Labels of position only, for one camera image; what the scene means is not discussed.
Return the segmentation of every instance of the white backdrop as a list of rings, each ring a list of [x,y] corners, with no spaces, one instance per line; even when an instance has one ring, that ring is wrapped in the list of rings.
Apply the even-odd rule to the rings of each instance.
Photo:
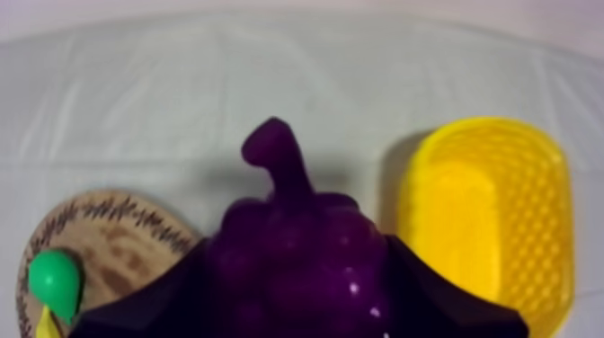
[[[400,11],[604,59],[600,0],[0,0],[0,40],[118,18],[242,8]]]
[[[298,134],[321,189],[378,215],[387,150],[448,121],[521,118],[568,152],[576,301],[560,333],[604,332],[604,66],[397,13],[205,12],[0,45],[0,334],[15,337],[22,249],[43,216],[92,188],[155,196],[213,231],[265,177],[239,147],[269,116]]]

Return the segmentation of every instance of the black object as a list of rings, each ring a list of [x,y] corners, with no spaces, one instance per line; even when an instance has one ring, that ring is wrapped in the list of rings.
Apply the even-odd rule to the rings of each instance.
[[[392,300],[390,338],[526,338],[518,312],[470,295],[387,236],[385,282]],[[69,338],[217,338],[199,243],[146,288],[84,312]]]

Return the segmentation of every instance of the yellow plastic basket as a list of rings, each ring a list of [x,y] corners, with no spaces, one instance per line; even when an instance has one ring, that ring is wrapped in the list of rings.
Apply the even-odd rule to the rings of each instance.
[[[515,120],[460,120],[413,157],[396,231],[438,273],[518,309],[531,338],[547,338],[573,302],[570,196],[547,135]]]

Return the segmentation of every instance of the round wooden board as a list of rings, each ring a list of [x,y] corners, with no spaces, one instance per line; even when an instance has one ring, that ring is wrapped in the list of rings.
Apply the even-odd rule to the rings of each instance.
[[[164,209],[124,191],[91,191],[69,200],[41,221],[22,256],[16,300],[22,338],[33,338],[42,305],[30,293],[29,266],[40,251],[66,249],[84,267],[80,311],[132,292],[175,265],[199,237]],[[61,327],[67,337],[68,329]]]

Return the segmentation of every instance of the grape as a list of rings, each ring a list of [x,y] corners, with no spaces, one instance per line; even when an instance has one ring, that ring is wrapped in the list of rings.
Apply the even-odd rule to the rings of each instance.
[[[207,246],[218,336],[382,338],[386,241],[375,225],[352,197],[315,193],[284,122],[261,125],[242,153],[274,191],[235,202]]]
[[[273,313],[287,321],[308,321],[335,310],[337,285],[315,266],[277,274],[267,286]]]
[[[302,262],[313,252],[313,219],[299,217],[270,220],[261,241],[267,262],[279,267]]]
[[[234,306],[233,322],[229,325],[245,337],[262,337],[269,329],[269,317],[259,300],[245,300]]]
[[[261,272],[258,258],[244,248],[220,247],[214,243],[208,259],[213,277],[227,293],[242,294],[253,289]]]
[[[316,195],[317,204],[324,209],[350,208],[359,210],[359,204],[352,197],[337,192],[322,192]]]
[[[381,235],[370,220],[352,209],[329,213],[329,224],[322,233],[324,254],[339,263],[370,261],[386,250]]]

